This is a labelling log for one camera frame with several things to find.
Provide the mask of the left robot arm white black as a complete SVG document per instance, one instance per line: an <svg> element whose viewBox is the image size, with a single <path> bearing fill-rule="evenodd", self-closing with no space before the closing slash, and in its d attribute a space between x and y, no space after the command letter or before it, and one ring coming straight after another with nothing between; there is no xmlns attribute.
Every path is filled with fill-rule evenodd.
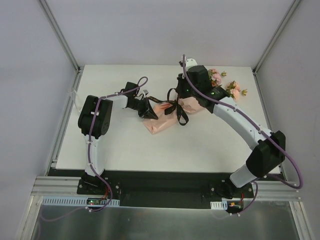
<svg viewBox="0 0 320 240"><path fill-rule="evenodd" d="M86 143L87 164L81 179L94 194L105 191L106 183L100 179L105 170L106 133L109 130L112 112L125 108L137 111L142 119L157 120L146 93L138 98L140 86L127 82L119 93L99 98L88 95L78 118L78 127Z"/></svg>

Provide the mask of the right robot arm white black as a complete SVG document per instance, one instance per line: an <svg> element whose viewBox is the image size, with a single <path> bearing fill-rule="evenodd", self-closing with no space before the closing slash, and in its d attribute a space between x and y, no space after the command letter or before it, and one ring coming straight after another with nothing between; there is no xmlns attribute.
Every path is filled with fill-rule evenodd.
<svg viewBox="0 0 320 240"><path fill-rule="evenodd" d="M244 165L215 188L222 198L237 197L246 184L266 176L284 161L281 151L285 149L286 137L281 131L272 132L241 114L227 91L211 84L208 70L203 65L184 65L182 69L175 89L178 96L182 99L194 97L201 107L224 120L251 149Z"/></svg>

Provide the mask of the pink wrapping paper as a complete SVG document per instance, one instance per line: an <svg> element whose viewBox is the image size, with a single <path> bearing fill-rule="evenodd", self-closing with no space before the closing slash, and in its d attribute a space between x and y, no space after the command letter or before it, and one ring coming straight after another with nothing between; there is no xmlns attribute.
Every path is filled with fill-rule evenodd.
<svg viewBox="0 0 320 240"><path fill-rule="evenodd" d="M194 97L179 99L178 102L182 106L188 117L189 115L196 114L205 109L198 103L198 101ZM169 116L166 116L164 114L164 107L158 104L154 105L153 110L157 114L158 119L145 119L142 121L143 125L151 134L154 135L160 133L170 128L171 126L178 124L177 115L175 112L170 114Z"/></svg>

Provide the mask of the black ribbon gold lettering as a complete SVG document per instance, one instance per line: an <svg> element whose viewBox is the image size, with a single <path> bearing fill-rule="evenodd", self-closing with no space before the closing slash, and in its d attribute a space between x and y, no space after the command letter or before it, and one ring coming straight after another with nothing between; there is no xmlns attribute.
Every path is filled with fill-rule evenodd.
<svg viewBox="0 0 320 240"><path fill-rule="evenodd" d="M170 100L172 91L176 91L175 88L170 88L166 95L166 100L159 100L153 96L148 96L147 99L164 107L164 115L169 116L170 114L176 113L176 118L181 126L185 126L189 122L189 117L183 107L179 104L180 96L177 94L174 100Z"/></svg>

